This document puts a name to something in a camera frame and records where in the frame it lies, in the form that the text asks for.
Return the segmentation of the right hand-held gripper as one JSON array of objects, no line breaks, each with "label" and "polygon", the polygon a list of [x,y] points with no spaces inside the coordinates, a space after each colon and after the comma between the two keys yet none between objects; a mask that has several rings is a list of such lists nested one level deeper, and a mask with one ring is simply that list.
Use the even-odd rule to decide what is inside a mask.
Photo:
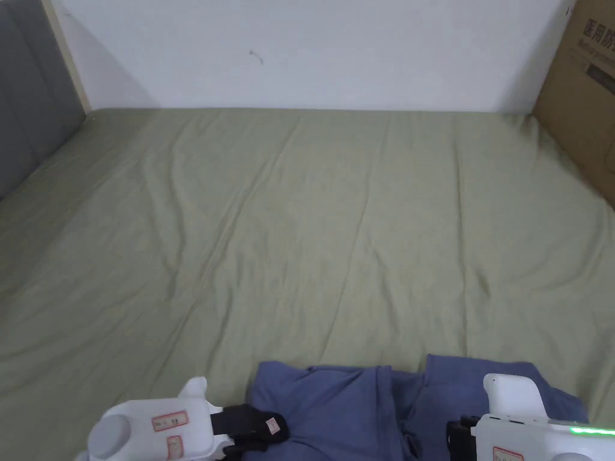
[{"label": "right hand-held gripper", "polygon": [[535,382],[489,373],[489,411],[447,422],[451,460],[614,460],[614,430],[547,415]]}]

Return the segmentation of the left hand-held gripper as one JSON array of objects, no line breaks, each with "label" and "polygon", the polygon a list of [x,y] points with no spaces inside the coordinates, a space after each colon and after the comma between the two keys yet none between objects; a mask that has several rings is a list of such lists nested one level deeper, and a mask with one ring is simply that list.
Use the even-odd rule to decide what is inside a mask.
[{"label": "left hand-held gripper", "polygon": [[265,452],[284,442],[284,416],[240,405],[235,441],[214,434],[212,416],[222,412],[206,400],[207,379],[187,381],[174,398],[129,400],[106,411],[87,439],[88,460],[221,460],[225,454]]}]

